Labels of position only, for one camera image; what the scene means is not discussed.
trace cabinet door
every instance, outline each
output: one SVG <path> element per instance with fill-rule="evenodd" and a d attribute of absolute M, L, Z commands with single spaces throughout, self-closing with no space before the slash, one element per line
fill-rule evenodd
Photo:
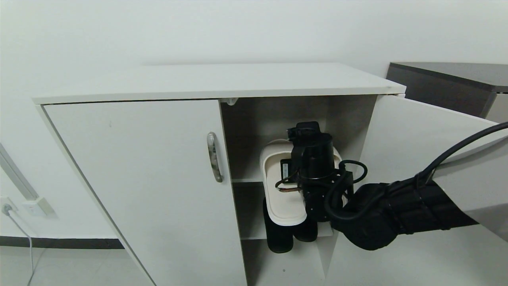
<path fill-rule="evenodd" d="M 246 285 L 217 100 L 44 108 L 157 286 Z M 209 132 L 217 137 L 221 183 L 210 167 Z"/>
<path fill-rule="evenodd" d="M 449 147 L 492 125 L 425 103 L 379 96 L 360 159 L 369 172 L 359 185 L 411 178 Z M 458 153 L 506 135 L 491 134 Z M 434 180 L 466 213 L 485 204 L 508 202 L 508 150 L 498 151 L 496 158 L 465 164 L 467 170 L 443 176 L 436 172 Z M 326 285 L 338 281 L 344 285 L 497 285 L 508 279 L 506 265 L 508 244 L 480 225 L 399 235 L 375 251 L 362 250 L 339 234 Z"/>

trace black baseboard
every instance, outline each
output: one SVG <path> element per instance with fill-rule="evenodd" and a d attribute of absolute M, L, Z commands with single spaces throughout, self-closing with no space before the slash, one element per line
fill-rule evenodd
<path fill-rule="evenodd" d="M 37 248 L 123 249 L 123 245 L 118 239 L 32 238 L 32 244 Z M 30 247 L 28 238 L 12 236 L 0 236 L 0 245 Z"/>

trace open cabinet door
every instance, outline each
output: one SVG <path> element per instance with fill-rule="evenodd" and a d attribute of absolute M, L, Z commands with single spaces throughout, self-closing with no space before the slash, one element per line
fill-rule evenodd
<path fill-rule="evenodd" d="M 358 186 L 413 177 L 452 145 L 495 124 L 401 97 L 379 96 L 360 159 L 369 172 Z M 460 153 L 507 133 L 484 137 Z M 478 171 L 475 176 L 484 183 L 484 188 L 464 189 L 464 184 L 455 188 L 458 181 L 467 179 L 472 184 L 475 180 L 471 174 L 467 178 L 457 170 L 436 172 L 435 180 L 442 183 L 459 207 L 487 206 L 496 199 L 508 202 L 507 192 L 495 189 L 508 185 L 508 157 L 501 158 L 508 150 L 501 149 L 491 155 L 496 157 L 492 160 L 469 163 L 470 169 Z M 494 165 L 504 167 L 504 171 L 493 170 L 495 176 L 488 174 L 489 166 Z M 491 190 L 495 194 L 482 200 L 485 197 L 482 193 L 490 189 L 485 184 L 487 177 L 495 178 Z M 465 197 L 464 192 L 477 193 Z M 389 246 L 375 251 L 357 248 L 340 234 L 326 285 L 336 285 L 338 281 L 343 285 L 498 285 L 508 279 L 507 265 L 508 243 L 481 225 L 399 235 Z"/>

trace floor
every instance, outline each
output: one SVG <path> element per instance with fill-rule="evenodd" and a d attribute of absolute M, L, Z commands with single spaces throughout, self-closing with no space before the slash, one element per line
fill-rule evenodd
<path fill-rule="evenodd" d="M 31 286 L 152 286 L 123 249 L 34 248 Z M 24 286 L 30 278 L 26 247 L 0 246 L 0 285 Z"/>

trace shoe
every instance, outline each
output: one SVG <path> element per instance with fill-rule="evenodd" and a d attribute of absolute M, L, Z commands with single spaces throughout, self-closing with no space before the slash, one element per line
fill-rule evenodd
<path fill-rule="evenodd" d="M 318 223 L 310 217 L 307 217 L 303 223 L 291 228 L 293 229 L 293 235 L 299 241 L 311 242 L 318 238 Z"/>
<path fill-rule="evenodd" d="M 268 248 L 274 253 L 285 253 L 293 249 L 292 226 L 281 226 L 270 219 L 266 207 L 266 198 L 263 199 L 263 217 L 265 218 Z"/>

